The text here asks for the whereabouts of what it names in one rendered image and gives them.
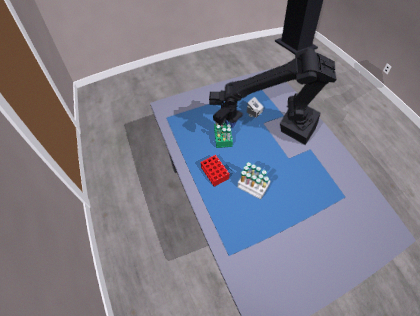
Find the red tube rack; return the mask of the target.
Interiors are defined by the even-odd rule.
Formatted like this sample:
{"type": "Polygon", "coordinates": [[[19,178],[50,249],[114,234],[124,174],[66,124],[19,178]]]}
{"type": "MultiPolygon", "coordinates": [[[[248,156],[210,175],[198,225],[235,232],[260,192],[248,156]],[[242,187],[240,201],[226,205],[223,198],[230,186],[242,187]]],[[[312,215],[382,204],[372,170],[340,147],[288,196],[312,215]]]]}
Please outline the red tube rack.
{"type": "Polygon", "coordinates": [[[202,161],[201,168],[214,187],[229,179],[229,172],[216,155],[202,161]]]}

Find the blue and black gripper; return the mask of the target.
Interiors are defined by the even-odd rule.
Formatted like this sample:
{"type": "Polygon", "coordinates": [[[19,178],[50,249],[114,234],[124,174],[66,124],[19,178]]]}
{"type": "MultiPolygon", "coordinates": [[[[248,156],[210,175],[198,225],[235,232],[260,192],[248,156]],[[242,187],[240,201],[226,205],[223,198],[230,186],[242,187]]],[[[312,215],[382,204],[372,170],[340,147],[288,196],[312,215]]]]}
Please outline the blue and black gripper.
{"type": "MultiPolygon", "coordinates": [[[[225,107],[228,108],[226,105],[225,105],[225,107]]],[[[228,109],[234,109],[234,108],[228,108],[228,109]]],[[[235,126],[236,122],[238,121],[238,119],[242,116],[243,116],[243,113],[237,110],[237,115],[232,120],[227,117],[226,120],[228,122],[225,120],[225,124],[228,125],[230,123],[231,128],[233,128],[235,126]]]]}

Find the blue flat mat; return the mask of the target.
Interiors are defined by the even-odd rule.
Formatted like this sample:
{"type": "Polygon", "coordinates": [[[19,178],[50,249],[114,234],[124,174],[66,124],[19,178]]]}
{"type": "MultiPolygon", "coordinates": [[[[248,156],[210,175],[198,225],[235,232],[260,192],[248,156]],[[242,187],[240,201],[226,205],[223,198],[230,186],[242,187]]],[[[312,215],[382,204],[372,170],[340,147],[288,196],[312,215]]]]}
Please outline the blue flat mat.
{"type": "Polygon", "coordinates": [[[237,101],[243,113],[231,128],[233,146],[216,148],[213,114],[220,105],[204,105],[167,121],[228,255],[276,235],[345,198],[310,150],[288,158],[263,123],[284,117],[261,91],[237,101]],[[247,102],[255,97],[263,112],[255,118],[247,102]],[[201,162],[216,155],[229,179],[213,186],[201,162]],[[262,199],[238,188],[250,162],[271,180],[262,199]]]}

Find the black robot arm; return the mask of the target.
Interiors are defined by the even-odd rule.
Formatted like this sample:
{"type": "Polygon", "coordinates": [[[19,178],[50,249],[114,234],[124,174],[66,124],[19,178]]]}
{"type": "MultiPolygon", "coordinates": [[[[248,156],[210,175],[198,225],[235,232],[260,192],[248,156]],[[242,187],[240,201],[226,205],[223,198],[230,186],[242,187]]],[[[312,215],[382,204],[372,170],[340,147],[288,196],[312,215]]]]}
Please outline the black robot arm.
{"type": "Polygon", "coordinates": [[[216,124],[223,125],[227,117],[232,120],[236,116],[237,101],[251,93],[291,80],[305,85],[299,93],[288,98],[287,117],[301,131],[305,130],[313,122],[313,118],[308,116],[306,110],[308,104],[326,84],[337,80],[335,61],[316,53],[311,48],[295,53],[295,59],[282,66],[245,80],[230,82],[225,85],[225,90],[220,92],[210,92],[209,105],[222,105],[221,109],[213,115],[213,120],[216,124]],[[223,101],[225,101],[224,104],[222,104],[223,101]],[[225,105],[234,109],[228,109],[225,105]]]}

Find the green tube rack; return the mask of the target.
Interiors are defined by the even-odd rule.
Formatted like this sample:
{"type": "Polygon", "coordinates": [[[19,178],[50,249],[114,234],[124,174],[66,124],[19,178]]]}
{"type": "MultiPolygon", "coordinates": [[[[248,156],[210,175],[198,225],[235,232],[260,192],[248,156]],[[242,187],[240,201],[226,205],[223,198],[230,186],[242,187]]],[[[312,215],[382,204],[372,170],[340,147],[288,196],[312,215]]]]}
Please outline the green tube rack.
{"type": "Polygon", "coordinates": [[[227,133],[226,133],[226,140],[223,141],[223,133],[221,132],[221,137],[217,137],[217,130],[216,130],[216,124],[214,124],[214,132],[215,132],[215,141],[216,141],[216,148],[224,148],[224,147],[232,147],[233,145],[233,139],[232,139],[232,133],[230,140],[227,140],[227,133]],[[220,141],[218,141],[220,140],[220,141]]]}

